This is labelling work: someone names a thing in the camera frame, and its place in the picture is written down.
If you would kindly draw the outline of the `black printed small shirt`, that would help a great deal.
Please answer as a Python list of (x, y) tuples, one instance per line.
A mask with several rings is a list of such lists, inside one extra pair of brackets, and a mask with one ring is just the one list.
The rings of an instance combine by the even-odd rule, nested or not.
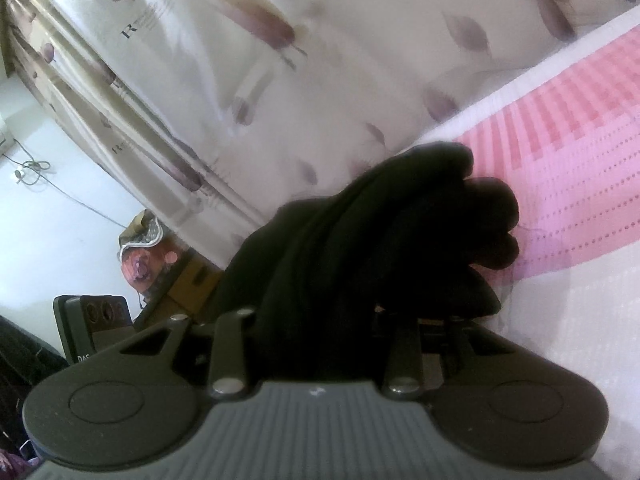
[(412, 148), (330, 197), (298, 200), (247, 237), (205, 309), (255, 312), (250, 369), (267, 380), (370, 380), (423, 320), (499, 311), (483, 269), (518, 258), (510, 186), (457, 143)]

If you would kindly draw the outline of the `brown cardboard box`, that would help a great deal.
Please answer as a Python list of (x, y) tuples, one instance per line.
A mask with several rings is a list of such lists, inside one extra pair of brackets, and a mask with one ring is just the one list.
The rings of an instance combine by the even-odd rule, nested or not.
[(142, 309), (134, 320), (134, 329), (141, 332), (175, 314), (200, 318), (222, 274), (224, 271), (218, 266), (194, 249), (188, 249), (176, 263), (166, 266), (142, 295)]

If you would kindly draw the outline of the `patterned hanging cloth bag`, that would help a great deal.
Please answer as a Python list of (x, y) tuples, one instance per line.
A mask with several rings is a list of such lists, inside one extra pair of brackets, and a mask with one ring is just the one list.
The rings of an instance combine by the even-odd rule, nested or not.
[(153, 298), (186, 251), (186, 245), (149, 209), (120, 233), (118, 246), (122, 275), (145, 301)]

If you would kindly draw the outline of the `black device with lenses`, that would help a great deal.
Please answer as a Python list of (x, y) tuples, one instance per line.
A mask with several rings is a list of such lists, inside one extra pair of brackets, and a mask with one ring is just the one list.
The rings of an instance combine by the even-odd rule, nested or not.
[(122, 296), (57, 296), (53, 313), (70, 365), (134, 334), (128, 304)]

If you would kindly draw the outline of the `pink checked bed sheet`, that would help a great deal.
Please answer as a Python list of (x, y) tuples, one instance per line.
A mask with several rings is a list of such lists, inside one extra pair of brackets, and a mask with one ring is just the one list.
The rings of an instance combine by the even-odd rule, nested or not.
[(639, 12), (630, 9), (427, 131), (520, 204), (521, 253), (490, 274), (491, 330), (591, 380), (608, 430), (597, 465), (639, 474)]

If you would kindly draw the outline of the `beige leaf pattern curtain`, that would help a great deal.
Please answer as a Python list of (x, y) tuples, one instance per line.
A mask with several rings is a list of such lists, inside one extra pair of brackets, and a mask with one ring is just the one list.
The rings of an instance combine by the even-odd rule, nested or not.
[(2, 0), (64, 132), (217, 264), (639, 0)]

